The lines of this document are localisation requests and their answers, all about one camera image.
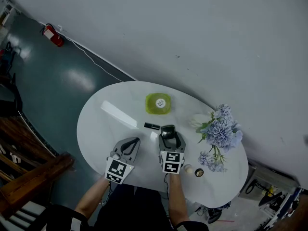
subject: red fire extinguisher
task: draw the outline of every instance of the red fire extinguisher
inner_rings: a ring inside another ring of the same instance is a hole
[[[45,35],[56,46],[61,47],[64,44],[64,39],[56,32],[51,24],[46,24],[41,29],[42,35]]]

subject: person's right arm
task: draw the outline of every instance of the person's right arm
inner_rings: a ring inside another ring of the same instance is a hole
[[[171,224],[176,227],[179,223],[189,221],[180,175],[169,174],[169,216]]]

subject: white wall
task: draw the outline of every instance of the white wall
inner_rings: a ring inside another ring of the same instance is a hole
[[[138,80],[228,103],[247,155],[308,188],[308,0],[17,1]]]

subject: white oval table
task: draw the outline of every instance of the white oval table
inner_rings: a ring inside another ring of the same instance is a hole
[[[171,112],[151,115],[145,111],[145,98],[150,93],[166,93],[171,97]],[[107,86],[96,92],[84,105],[77,124],[77,140],[82,155],[99,174],[106,168],[106,158],[115,144],[129,137],[139,137],[140,148],[134,162],[135,169],[124,183],[161,192],[166,191],[165,174],[158,159],[158,134],[160,131],[144,127],[144,123],[159,126],[175,125],[186,142],[185,164],[194,171],[204,170],[202,177],[180,175],[185,197],[209,208],[231,201],[243,187],[248,174],[248,161],[240,144],[226,156],[227,172],[211,172],[198,163],[201,151],[209,151],[205,141],[198,144],[200,134],[195,133],[188,121],[194,114],[208,114],[212,109],[199,100],[165,86],[131,81]]]

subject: person's left arm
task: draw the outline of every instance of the person's left arm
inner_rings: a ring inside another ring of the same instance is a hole
[[[75,211],[83,214],[87,219],[91,217],[108,188],[109,180],[102,176],[91,188],[83,195],[77,204]]]

